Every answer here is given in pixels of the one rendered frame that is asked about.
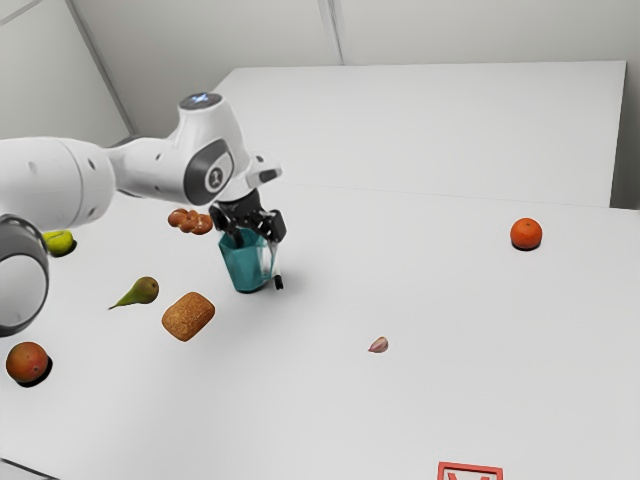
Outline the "red-orange mango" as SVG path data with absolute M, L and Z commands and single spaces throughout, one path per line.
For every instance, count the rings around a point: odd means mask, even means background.
M 34 342 L 14 345 L 6 358 L 6 371 L 16 382 L 29 383 L 40 379 L 49 365 L 49 356 Z

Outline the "brown bread roll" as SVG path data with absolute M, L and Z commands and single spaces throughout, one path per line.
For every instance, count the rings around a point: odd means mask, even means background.
M 163 314 L 161 324 L 176 339 L 187 342 L 213 319 L 216 307 L 197 292 L 178 299 Z

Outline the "teal faceted mug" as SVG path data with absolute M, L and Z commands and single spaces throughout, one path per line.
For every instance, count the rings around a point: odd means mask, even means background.
M 272 279 L 274 253 L 270 244 L 250 229 L 237 230 L 237 237 L 225 233 L 218 242 L 233 287 L 240 293 L 252 293 Z

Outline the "yellow-green apple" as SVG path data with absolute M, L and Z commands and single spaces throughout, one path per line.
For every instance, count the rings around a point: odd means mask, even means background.
M 76 247 L 76 241 L 70 230 L 50 231 L 43 234 L 48 253 L 54 257 L 61 257 L 71 253 Z

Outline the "orange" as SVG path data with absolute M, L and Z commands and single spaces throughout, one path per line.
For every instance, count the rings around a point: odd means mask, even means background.
M 543 230 L 534 219 L 524 217 L 516 220 L 510 229 L 510 241 L 514 248 L 530 251 L 541 245 Z

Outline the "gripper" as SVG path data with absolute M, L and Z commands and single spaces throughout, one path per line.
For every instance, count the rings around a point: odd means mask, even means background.
M 284 289 L 278 247 L 274 241 L 282 241 L 287 233 L 284 217 L 279 210 L 265 210 L 261 205 L 257 189 L 234 201 L 217 201 L 209 207 L 209 215 L 214 227 L 231 236 L 235 249 L 246 246 L 244 229 L 249 229 L 264 238 L 269 251 L 265 258 L 265 272 L 274 282 L 275 289 Z

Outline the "green pear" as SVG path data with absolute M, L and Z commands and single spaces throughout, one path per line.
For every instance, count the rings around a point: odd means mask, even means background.
M 159 283 L 155 278 L 149 276 L 141 277 L 122 298 L 109 307 L 109 310 L 135 304 L 150 304 L 158 297 L 159 290 Z

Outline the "brown braided bread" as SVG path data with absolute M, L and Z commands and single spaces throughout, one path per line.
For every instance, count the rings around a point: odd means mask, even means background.
M 176 209 L 168 215 L 167 221 L 171 227 L 194 235 L 204 235 L 213 229 L 211 218 L 196 210 Z

